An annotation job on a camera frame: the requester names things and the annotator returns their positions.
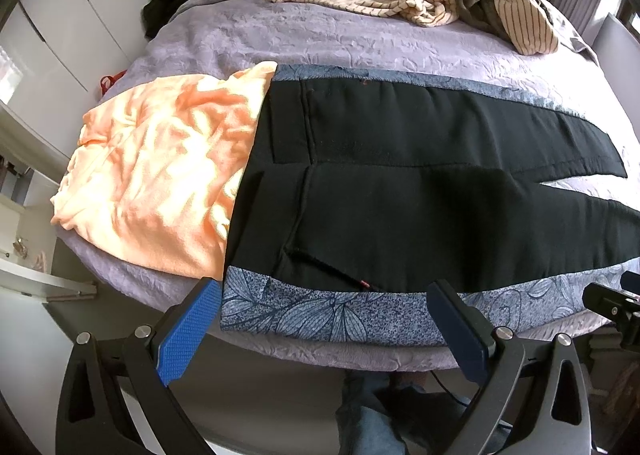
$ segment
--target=blue floral fabric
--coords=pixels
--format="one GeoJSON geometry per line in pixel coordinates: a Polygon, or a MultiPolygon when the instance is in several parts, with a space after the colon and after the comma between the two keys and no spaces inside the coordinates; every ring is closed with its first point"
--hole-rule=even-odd
{"type": "MultiPolygon", "coordinates": [[[[584,310],[582,291],[588,284],[619,289],[625,271],[640,273],[640,258],[605,269],[464,294],[462,299],[495,326],[522,332],[584,310]]],[[[425,293],[312,291],[237,267],[227,269],[220,327],[303,340],[444,345],[427,310],[425,293]]]]}

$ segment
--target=peach towel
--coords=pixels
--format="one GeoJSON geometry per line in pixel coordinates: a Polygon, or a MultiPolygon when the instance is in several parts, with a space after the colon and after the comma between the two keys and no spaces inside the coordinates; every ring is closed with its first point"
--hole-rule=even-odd
{"type": "Polygon", "coordinates": [[[52,224],[121,260],[222,279],[236,192],[276,69],[158,78],[89,111],[52,224]]]}

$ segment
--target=black pants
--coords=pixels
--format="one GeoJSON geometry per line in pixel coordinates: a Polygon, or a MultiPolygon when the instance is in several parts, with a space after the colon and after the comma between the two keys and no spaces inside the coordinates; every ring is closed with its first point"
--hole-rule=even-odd
{"type": "Polygon", "coordinates": [[[638,256],[640,213],[540,184],[626,176],[581,118],[406,83],[273,82],[227,263],[319,291],[498,289],[638,256]]]}

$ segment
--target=bed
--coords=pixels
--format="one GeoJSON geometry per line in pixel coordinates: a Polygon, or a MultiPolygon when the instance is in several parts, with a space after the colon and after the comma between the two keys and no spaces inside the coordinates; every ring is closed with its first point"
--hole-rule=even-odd
{"type": "MultiPolygon", "coordinates": [[[[206,73],[226,78],[266,60],[279,64],[279,74],[286,74],[287,66],[305,65],[326,66],[334,73],[350,70],[363,78],[375,78],[376,70],[417,72],[453,82],[478,82],[488,88],[519,92],[529,100],[541,99],[545,106],[562,106],[609,135],[626,178],[595,175],[547,184],[617,200],[640,211],[640,144],[600,68],[568,48],[544,56],[521,56],[503,40],[460,21],[425,30],[402,19],[370,18],[306,3],[190,0],[106,99],[161,76],[206,73]]],[[[196,283],[112,257],[75,231],[58,228],[58,235],[100,280],[150,307],[166,310],[196,283]]],[[[522,337],[551,339],[561,331],[577,336],[604,324],[603,318],[584,309],[584,287],[591,281],[619,287],[624,271],[640,273],[640,258],[464,297],[492,323],[510,326],[522,337]]],[[[426,312],[424,294],[411,293],[397,301],[394,295],[374,299],[356,294],[361,296],[340,299],[317,291],[296,292],[277,279],[231,268],[225,277],[222,327],[217,321],[210,333],[265,355],[316,365],[374,371],[455,366],[426,312]],[[350,341],[342,337],[340,341],[326,327],[309,330],[278,325],[285,315],[291,316],[300,300],[309,299],[321,302],[322,309],[316,305],[314,312],[331,316],[327,323],[337,313],[358,314],[364,336],[356,335],[350,341]],[[260,325],[265,305],[277,308],[273,325],[260,325]],[[393,322],[391,315],[380,314],[384,308],[396,309],[393,322]],[[380,335],[380,330],[392,332],[380,335]]]]}

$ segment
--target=person's leg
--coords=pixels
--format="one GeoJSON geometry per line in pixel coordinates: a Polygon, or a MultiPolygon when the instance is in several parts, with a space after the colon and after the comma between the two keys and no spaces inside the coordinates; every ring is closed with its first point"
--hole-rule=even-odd
{"type": "MultiPolygon", "coordinates": [[[[462,396],[456,397],[458,403],[447,393],[426,393],[423,387],[411,381],[379,391],[377,395],[392,417],[398,435],[425,448],[428,453],[442,450],[452,440],[470,402],[462,396]]],[[[508,434],[508,430],[498,427],[484,453],[499,451],[508,434]]]]}
{"type": "Polygon", "coordinates": [[[408,455],[406,444],[375,395],[388,386],[389,375],[383,372],[347,371],[342,405],[335,413],[339,455],[408,455]]]}

